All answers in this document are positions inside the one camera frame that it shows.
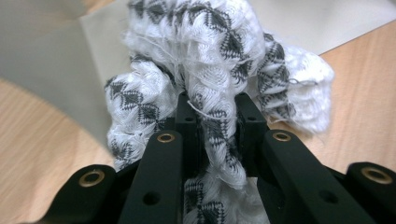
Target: mounting hole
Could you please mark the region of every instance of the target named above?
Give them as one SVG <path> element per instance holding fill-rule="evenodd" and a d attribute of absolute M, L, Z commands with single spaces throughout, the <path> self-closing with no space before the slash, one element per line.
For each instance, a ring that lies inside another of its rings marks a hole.
<path fill-rule="evenodd" d="M 325 202 L 325 203 L 338 203 L 338 198 L 333 194 L 332 192 L 328 190 L 321 190 L 319 192 L 319 197 Z"/>
<path fill-rule="evenodd" d="M 102 182 L 103 179 L 105 179 L 105 173 L 103 171 L 92 170 L 89 171 L 87 174 L 83 175 L 79 179 L 78 183 L 83 188 L 89 188 L 99 184 L 100 182 Z"/>
<path fill-rule="evenodd" d="M 378 184 L 390 184 L 392 183 L 393 179 L 385 172 L 368 166 L 361 169 L 361 173 L 368 179 L 378 183 Z"/>
<path fill-rule="evenodd" d="M 143 196 L 143 203 L 146 205 L 154 205 L 159 203 L 161 195 L 155 191 L 149 192 Z"/>
<path fill-rule="evenodd" d="M 286 133 L 274 133 L 273 137 L 279 142 L 289 142 L 291 140 L 290 135 Z"/>
<path fill-rule="evenodd" d="M 169 143 L 175 140 L 175 136 L 170 133 L 162 133 L 157 137 L 157 140 L 162 143 Z"/>

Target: black plastic part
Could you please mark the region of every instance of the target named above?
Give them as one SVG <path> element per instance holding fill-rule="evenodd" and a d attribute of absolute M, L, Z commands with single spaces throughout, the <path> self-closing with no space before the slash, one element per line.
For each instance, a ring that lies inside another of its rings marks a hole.
<path fill-rule="evenodd" d="M 262 145 L 262 136 L 268 131 L 267 122 L 250 97 L 242 92 L 235 96 L 238 113 L 237 144 L 247 176 L 258 176 L 256 151 Z"/>
<path fill-rule="evenodd" d="M 264 138 L 257 160 L 260 175 L 265 178 L 269 168 L 276 184 L 266 184 L 280 186 L 284 194 L 284 205 L 278 208 L 267 201 L 276 190 L 260 190 L 272 224 L 375 223 L 297 136 L 272 130 Z"/>
<path fill-rule="evenodd" d="M 167 118 L 163 129 L 164 130 L 174 130 L 175 129 L 175 118 Z"/>
<path fill-rule="evenodd" d="M 177 112 L 175 117 L 175 130 L 183 135 L 184 164 L 183 172 L 185 178 L 194 178 L 200 172 L 203 164 L 201 149 L 200 129 L 197 123 L 195 111 L 188 104 L 189 96 L 182 92 L 178 96 Z"/>
<path fill-rule="evenodd" d="M 377 223 L 396 223 L 396 174 L 371 162 L 349 165 L 345 187 Z"/>
<path fill-rule="evenodd" d="M 336 171 L 336 170 L 334 170 L 334 169 L 332 169 L 332 168 L 330 168 L 330 167 L 327 167 L 327 166 L 326 166 L 326 169 L 330 172 L 330 174 L 332 174 L 332 176 L 333 176 L 336 180 L 338 180 L 338 182 L 339 182 L 342 186 L 344 186 L 344 179 L 345 179 L 346 175 L 344 175 L 344 174 L 342 174 L 342 173 L 340 173 L 340 172 L 338 172 L 338 171 Z"/>
<path fill-rule="evenodd" d="M 132 182 L 134 181 L 134 176 L 136 175 L 137 168 L 139 167 L 140 160 L 128 165 L 124 169 L 117 172 L 117 190 L 119 192 L 129 191 Z"/>
<path fill-rule="evenodd" d="M 115 179 L 114 169 L 105 165 L 78 170 L 58 191 L 47 214 L 37 223 L 104 223 L 103 204 L 113 203 L 109 196 Z"/>
<path fill-rule="evenodd" d="M 150 137 L 119 223 L 181 223 L 182 143 L 175 131 Z"/>

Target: brass insert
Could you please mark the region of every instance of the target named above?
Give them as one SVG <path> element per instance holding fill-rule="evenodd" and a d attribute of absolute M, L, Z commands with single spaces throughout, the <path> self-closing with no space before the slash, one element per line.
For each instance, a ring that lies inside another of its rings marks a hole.
<path fill-rule="evenodd" d="M 286 133 L 274 133 L 273 137 L 279 142 L 289 142 L 291 140 L 290 135 Z"/>
<path fill-rule="evenodd" d="M 83 175 L 78 183 L 83 187 L 83 188 L 89 188 L 93 187 L 105 178 L 105 173 L 101 170 L 92 170 L 89 171 L 87 174 Z"/>
<path fill-rule="evenodd" d="M 175 140 L 175 136 L 170 133 L 163 133 L 157 137 L 157 140 L 162 143 L 170 143 Z"/>
<path fill-rule="evenodd" d="M 385 172 L 371 166 L 362 168 L 361 173 L 368 179 L 373 180 L 378 184 L 386 185 L 393 182 L 392 177 L 387 175 Z"/>

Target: crumpled cloth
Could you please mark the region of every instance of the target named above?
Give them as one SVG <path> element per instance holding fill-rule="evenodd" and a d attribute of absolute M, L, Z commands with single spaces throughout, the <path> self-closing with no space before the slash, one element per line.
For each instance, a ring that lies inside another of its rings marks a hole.
<path fill-rule="evenodd" d="M 116 169 L 142 157 L 187 91 L 210 164 L 185 183 L 184 223 L 268 222 L 256 180 L 238 160 L 233 98 L 245 91 L 268 120 L 323 132 L 332 69 L 317 55 L 282 47 L 244 0 L 133 0 L 128 7 L 133 71 L 105 86 Z"/>

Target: wooden surface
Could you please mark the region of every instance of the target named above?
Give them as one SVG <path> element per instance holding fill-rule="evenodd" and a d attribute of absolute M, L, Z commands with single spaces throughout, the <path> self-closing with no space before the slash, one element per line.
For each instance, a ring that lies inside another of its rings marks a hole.
<path fill-rule="evenodd" d="M 332 126 L 298 135 L 325 165 L 343 172 L 373 161 L 396 170 L 395 47 L 396 21 L 322 55 L 336 73 Z M 76 170 L 112 163 L 66 115 L 2 79 L 0 123 L 0 223 L 40 219 Z"/>

